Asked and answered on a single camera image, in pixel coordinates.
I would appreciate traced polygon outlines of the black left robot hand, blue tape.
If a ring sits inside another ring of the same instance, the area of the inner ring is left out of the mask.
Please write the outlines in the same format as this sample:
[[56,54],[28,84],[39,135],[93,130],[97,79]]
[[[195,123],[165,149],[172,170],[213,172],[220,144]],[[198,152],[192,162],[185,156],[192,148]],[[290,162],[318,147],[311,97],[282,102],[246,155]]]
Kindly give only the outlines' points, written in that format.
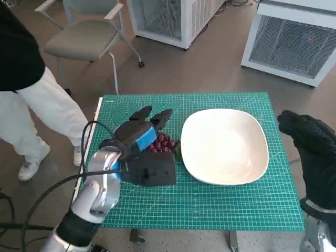
[[173,113],[172,109],[166,109],[148,120],[151,111],[151,106],[136,111],[115,130],[113,141],[121,151],[121,159],[138,154],[154,143]]

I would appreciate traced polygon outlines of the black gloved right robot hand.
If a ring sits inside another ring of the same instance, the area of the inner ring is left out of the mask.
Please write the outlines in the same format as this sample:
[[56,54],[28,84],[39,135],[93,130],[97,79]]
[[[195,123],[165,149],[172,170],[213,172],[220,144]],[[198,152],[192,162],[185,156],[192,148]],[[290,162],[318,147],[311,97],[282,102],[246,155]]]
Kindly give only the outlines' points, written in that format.
[[335,209],[335,131],[310,115],[284,110],[280,132],[293,139],[306,185],[306,197],[324,209]]

